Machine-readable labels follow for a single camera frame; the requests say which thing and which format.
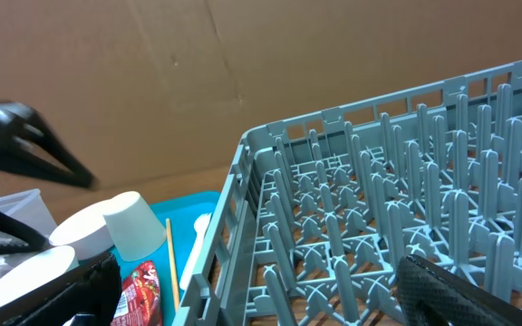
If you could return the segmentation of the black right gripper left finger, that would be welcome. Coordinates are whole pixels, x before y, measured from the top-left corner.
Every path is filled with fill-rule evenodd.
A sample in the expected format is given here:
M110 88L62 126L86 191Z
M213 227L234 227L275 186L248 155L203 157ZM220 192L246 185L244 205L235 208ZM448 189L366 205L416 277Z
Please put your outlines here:
M0 307L0 325L109 325L120 297L121 268L104 253Z

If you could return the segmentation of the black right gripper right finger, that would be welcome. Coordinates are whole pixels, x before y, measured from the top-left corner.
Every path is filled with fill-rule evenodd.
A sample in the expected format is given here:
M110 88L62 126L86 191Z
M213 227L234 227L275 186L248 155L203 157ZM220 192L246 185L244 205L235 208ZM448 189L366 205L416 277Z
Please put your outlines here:
M522 326L522 310L419 255L402 257L396 275L409 326Z

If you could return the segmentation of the white bowl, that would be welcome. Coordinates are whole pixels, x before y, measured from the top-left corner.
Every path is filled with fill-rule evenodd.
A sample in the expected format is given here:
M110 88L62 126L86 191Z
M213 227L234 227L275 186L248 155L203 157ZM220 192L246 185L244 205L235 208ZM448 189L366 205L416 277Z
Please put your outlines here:
M0 279L0 307L78 265L74 249L67 245L53 247L27 259Z

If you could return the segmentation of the pink bowl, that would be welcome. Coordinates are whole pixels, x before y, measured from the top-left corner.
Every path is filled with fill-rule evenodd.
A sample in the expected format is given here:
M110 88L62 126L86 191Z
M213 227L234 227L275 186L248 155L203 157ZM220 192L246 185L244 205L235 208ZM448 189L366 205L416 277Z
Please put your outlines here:
M97 202L67 218L49 236L50 244L70 246L79 261L111 249L113 241L102 215L108 204L109 200Z

